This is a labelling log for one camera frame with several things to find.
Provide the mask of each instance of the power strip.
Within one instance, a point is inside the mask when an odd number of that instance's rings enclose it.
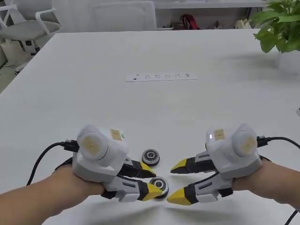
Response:
[[[194,74],[136,74],[126,76],[126,82],[198,80]]]

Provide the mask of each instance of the chair backrest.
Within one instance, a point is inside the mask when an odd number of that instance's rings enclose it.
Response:
[[[95,32],[157,30],[153,1],[101,3],[89,10]]]
[[[5,0],[6,4],[10,4],[11,0]],[[51,0],[14,0],[19,12],[26,20],[35,20],[35,13],[52,8]],[[53,14],[42,15],[45,21],[57,22]]]

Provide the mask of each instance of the ball bearing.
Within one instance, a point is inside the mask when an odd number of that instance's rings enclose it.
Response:
[[[155,177],[150,180],[150,184],[153,184],[157,188],[161,189],[163,192],[160,196],[155,197],[156,199],[163,199],[169,193],[169,185],[165,178],[163,177]]]
[[[155,166],[159,163],[160,156],[158,151],[154,149],[147,149],[142,154],[142,162],[147,166]]]

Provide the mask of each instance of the beige label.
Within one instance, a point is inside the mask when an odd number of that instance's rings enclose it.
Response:
[[[92,155],[96,155],[100,152],[100,146],[98,146],[89,136],[84,138],[82,145]]]
[[[255,147],[256,142],[253,137],[247,138],[247,140],[240,147],[245,154],[248,154],[250,150]]]
[[[122,141],[120,131],[111,129],[112,139]]]
[[[225,139],[225,134],[224,134],[223,129],[215,130],[214,135],[215,135],[215,140],[216,141]]]

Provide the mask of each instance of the human arm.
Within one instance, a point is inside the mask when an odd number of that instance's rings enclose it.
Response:
[[[262,168],[254,174],[235,179],[233,190],[249,190],[278,203],[300,210],[300,172],[263,160]]]
[[[67,165],[45,180],[1,194],[0,224],[40,225],[49,217],[103,191],[101,184],[83,181]]]

